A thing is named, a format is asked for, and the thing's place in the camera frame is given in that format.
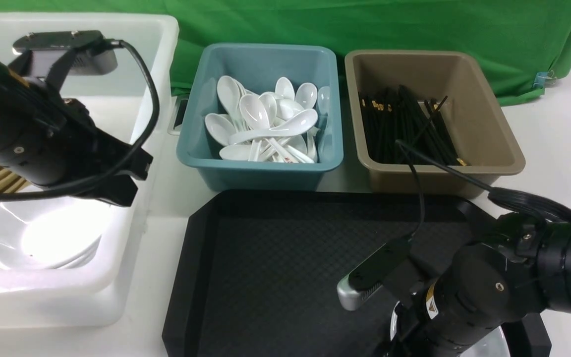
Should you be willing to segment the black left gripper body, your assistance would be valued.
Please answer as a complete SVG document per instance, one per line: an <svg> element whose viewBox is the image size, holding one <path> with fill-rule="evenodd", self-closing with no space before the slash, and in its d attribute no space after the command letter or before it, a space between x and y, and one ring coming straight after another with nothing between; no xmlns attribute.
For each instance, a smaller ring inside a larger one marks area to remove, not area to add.
<svg viewBox="0 0 571 357"><path fill-rule="evenodd" d="M60 91L65 74L0 74L0 166L41 188L35 199L77 196L131 206L153 156L99 129Z"/></svg>

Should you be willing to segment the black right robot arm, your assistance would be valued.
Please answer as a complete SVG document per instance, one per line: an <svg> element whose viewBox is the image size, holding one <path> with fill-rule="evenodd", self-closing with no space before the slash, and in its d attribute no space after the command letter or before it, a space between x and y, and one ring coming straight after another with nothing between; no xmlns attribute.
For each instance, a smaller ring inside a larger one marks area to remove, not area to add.
<svg viewBox="0 0 571 357"><path fill-rule="evenodd" d="M571 314L571 219L502 215L439 275L410 247L396 238L373 256L376 283L398 299L377 356L459 357L528 315Z"/></svg>

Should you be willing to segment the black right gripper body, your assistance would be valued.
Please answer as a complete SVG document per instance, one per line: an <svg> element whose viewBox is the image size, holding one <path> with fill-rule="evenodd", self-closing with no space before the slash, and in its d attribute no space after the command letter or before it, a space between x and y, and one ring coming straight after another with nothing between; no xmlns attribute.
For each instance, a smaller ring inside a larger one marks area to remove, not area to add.
<svg viewBox="0 0 571 357"><path fill-rule="evenodd" d="M454 253L450 266L397 303L382 357L458 357L505 323L540 313L547 299L533 256L548 223L500 218L482 238Z"/></svg>

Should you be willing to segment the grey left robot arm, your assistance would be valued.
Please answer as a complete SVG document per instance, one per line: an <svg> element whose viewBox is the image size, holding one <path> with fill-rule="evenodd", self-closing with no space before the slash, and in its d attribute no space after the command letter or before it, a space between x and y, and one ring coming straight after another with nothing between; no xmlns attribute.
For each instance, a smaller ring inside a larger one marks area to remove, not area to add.
<svg viewBox="0 0 571 357"><path fill-rule="evenodd" d="M133 144L98 128L88 109L64 99L70 75L105 75L117 68L115 50L127 50L149 88L152 113ZM156 128L160 99L137 50L98 30L30 33L13 44L17 57L0 62L0 167L39 188L0 194L0 202L79 197L131 206L136 180L146 180L153 157L143 144Z"/></svg>

